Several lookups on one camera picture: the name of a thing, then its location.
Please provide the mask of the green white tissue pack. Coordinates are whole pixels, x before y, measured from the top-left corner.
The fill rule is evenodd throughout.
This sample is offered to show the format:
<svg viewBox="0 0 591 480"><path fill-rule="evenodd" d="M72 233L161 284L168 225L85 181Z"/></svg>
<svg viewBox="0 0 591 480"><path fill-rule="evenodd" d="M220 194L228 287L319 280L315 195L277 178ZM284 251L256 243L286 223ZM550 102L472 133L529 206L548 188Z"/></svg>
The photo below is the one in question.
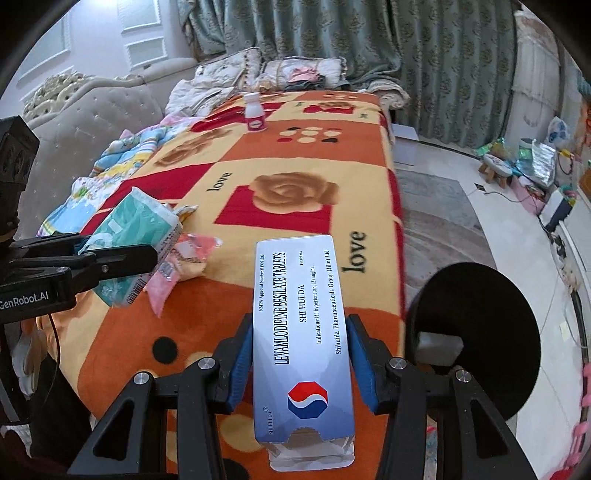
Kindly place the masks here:
<svg viewBox="0 0 591 480"><path fill-rule="evenodd" d="M100 267L96 295L110 307L131 305L181 230L180 220L168 207L132 188L81 249L92 253Z"/></svg>

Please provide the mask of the white Levamlodipine tablet box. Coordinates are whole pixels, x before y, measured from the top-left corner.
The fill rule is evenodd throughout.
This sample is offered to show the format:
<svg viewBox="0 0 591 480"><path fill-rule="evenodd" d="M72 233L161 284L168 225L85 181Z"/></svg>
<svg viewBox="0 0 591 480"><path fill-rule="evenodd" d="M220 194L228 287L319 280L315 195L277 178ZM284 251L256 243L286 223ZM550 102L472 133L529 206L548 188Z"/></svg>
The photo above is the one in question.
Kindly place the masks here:
<svg viewBox="0 0 591 480"><path fill-rule="evenodd" d="M252 328L254 436L270 468L351 466L353 390L331 236L257 243Z"/></svg>

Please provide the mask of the black round trash bin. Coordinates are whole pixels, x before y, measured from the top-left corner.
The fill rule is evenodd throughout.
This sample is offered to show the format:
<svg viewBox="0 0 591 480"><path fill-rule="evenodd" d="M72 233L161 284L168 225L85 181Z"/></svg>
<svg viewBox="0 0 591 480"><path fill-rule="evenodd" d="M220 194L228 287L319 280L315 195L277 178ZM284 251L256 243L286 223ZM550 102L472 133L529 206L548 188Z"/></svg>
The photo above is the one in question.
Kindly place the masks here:
<svg viewBox="0 0 591 480"><path fill-rule="evenodd" d="M507 276L474 262L446 266L415 295L406 321L408 360L421 361L421 334L459 338L454 361L434 370L466 369L506 420L525 405L538 379L541 342L530 304Z"/></svg>

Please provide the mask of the pink plastic wrapper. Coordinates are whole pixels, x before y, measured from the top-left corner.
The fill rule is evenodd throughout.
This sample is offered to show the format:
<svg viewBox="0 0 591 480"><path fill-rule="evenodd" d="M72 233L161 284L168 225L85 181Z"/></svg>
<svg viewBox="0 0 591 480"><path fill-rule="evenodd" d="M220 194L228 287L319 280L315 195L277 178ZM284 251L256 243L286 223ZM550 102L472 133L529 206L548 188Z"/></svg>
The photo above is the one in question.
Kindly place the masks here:
<svg viewBox="0 0 591 480"><path fill-rule="evenodd" d="M152 312L158 318L174 287L203 276L208 258L221 245L222 240L213 236L187 233L179 236L144 288Z"/></svg>

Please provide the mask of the colourful cartoon baby quilt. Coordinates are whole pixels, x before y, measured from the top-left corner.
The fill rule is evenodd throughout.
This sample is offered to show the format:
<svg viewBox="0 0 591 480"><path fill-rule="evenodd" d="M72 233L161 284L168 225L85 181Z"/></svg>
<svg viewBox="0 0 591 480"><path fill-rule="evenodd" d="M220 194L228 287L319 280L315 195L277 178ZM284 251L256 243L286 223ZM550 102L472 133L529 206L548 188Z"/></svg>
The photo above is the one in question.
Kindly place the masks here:
<svg viewBox="0 0 591 480"><path fill-rule="evenodd" d="M187 128L188 124L181 122L150 126L135 134L124 130L94 162L90 173L75 179L69 196L41 223L36 236L80 232L124 180Z"/></svg>

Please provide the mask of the grey round floor rug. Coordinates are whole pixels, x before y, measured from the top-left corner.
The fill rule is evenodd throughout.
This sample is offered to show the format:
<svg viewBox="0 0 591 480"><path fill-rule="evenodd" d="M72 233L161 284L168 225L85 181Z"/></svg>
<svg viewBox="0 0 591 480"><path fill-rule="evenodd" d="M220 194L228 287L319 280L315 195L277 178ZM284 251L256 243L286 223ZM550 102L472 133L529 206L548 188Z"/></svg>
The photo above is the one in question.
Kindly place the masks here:
<svg viewBox="0 0 591 480"><path fill-rule="evenodd" d="M458 181L408 170L400 170L397 178L408 301L448 265L475 262L496 266L478 216Z"/></svg>

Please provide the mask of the grey tufted headboard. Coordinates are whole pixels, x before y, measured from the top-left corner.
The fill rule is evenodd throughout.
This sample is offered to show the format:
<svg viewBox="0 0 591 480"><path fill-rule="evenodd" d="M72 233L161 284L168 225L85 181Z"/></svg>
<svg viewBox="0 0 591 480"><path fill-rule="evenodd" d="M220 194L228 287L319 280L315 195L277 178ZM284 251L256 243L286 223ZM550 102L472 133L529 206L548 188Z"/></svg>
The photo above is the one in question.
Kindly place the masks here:
<svg viewBox="0 0 591 480"><path fill-rule="evenodd" d="M114 78L69 69L37 87L23 114L40 144L20 196L16 236L34 236L74 180L89 174L123 130L135 133L160 122L173 87L192 78L196 67L197 60L175 58Z"/></svg>

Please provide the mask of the orange red rose blanket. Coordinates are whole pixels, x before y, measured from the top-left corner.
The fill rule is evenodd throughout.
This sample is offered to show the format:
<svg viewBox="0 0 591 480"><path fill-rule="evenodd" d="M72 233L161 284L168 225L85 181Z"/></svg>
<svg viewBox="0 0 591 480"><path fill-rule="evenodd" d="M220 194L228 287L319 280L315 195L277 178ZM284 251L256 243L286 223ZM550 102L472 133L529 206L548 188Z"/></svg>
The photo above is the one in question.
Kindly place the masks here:
<svg viewBox="0 0 591 480"><path fill-rule="evenodd" d="M385 112L374 94L308 91L263 97L266 129L250 133L231 99L159 148L85 225L93 230L133 188L192 205L187 234L218 238L155 313L145 293L128 307L94 292L45 323L77 398L102 415L139 370L181 371L228 337L269 280L260 241L327 234L346 312L394 350L404 324L402 208Z"/></svg>

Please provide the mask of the white pink medicine bottle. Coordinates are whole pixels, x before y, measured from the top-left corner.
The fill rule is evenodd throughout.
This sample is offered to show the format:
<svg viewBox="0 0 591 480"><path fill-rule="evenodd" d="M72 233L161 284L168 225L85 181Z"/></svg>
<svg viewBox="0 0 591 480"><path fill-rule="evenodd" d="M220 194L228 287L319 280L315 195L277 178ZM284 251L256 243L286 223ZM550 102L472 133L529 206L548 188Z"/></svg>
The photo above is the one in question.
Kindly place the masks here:
<svg viewBox="0 0 591 480"><path fill-rule="evenodd" d="M260 103L259 93L245 93L245 124L249 132L260 132L266 129L266 113Z"/></svg>

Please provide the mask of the pile of white bedding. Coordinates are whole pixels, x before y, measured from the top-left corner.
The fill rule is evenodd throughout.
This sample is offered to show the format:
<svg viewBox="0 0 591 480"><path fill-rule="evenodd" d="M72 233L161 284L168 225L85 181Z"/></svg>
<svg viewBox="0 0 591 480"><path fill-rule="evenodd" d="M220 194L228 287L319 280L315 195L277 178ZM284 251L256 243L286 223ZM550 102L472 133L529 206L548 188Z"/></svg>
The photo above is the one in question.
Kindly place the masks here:
<svg viewBox="0 0 591 480"><path fill-rule="evenodd" d="M381 73L363 79L359 86L346 79L347 73L348 65L342 57L290 56L265 61L259 48L250 47L198 64L192 78L172 88L164 113L204 118L235 95L284 91L297 81L310 80L312 74L324 79L328 90L349 87L375 94L389 110L404 108L411 100L396 80Z"/></svg>

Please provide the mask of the small wooden stool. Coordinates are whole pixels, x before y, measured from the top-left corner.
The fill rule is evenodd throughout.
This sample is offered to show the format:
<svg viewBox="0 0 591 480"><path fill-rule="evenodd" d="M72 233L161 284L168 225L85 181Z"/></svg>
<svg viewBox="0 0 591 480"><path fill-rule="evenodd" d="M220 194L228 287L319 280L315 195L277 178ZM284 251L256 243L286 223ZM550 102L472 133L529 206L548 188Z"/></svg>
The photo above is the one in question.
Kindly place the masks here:
<svg viewBox="0 0 591 480"><path fill-rule="evenodd" d="M512 168L504 160L491 154L482 157L478 171L485 176L487 183L496 181L501 188L506 188L513 176Z"/></svg>

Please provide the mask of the white tv cabinet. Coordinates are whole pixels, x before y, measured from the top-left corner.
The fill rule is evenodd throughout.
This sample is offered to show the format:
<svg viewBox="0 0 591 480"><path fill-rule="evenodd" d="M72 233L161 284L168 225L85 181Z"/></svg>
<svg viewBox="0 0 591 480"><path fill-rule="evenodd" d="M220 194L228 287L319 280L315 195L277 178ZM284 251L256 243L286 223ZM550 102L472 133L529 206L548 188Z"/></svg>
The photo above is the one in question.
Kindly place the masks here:
<svg viewBox="0 0 591 480"><path fill-rule="evenodd" d="M569 335L586 365L590 362L590 200L580 188L554 189L538 219L570 298L574 326L569 326Z"/></svg>

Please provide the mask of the silver foil bag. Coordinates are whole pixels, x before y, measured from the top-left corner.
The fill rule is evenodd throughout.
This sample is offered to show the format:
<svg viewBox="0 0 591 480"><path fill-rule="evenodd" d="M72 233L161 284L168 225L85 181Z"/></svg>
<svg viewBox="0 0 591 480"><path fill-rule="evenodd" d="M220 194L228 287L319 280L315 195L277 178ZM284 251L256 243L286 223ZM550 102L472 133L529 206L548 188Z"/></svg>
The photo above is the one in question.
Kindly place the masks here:
<svg viewBox="0 0 591 480"><path fill-rule="evenodd" d="M552 146L531 138L519 142L517 169L542 188L549 188L554 182L556 159L557 152Z"/></svg>

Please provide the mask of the green patterned curtain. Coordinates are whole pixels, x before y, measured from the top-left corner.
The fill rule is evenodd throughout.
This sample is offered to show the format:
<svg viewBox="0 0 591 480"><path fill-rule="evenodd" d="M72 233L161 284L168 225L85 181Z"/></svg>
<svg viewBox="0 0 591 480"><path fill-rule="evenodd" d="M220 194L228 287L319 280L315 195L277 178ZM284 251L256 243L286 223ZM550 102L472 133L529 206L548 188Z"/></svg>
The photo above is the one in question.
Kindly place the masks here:
<svg viewBox="0 0 591 480"><path fill-rule="evenodd" d="M397 82L398 122L478 147L500 137L517 59L513 1L179 1L199 59L259 48L266 60L342 58L346 80Z"/></svg>

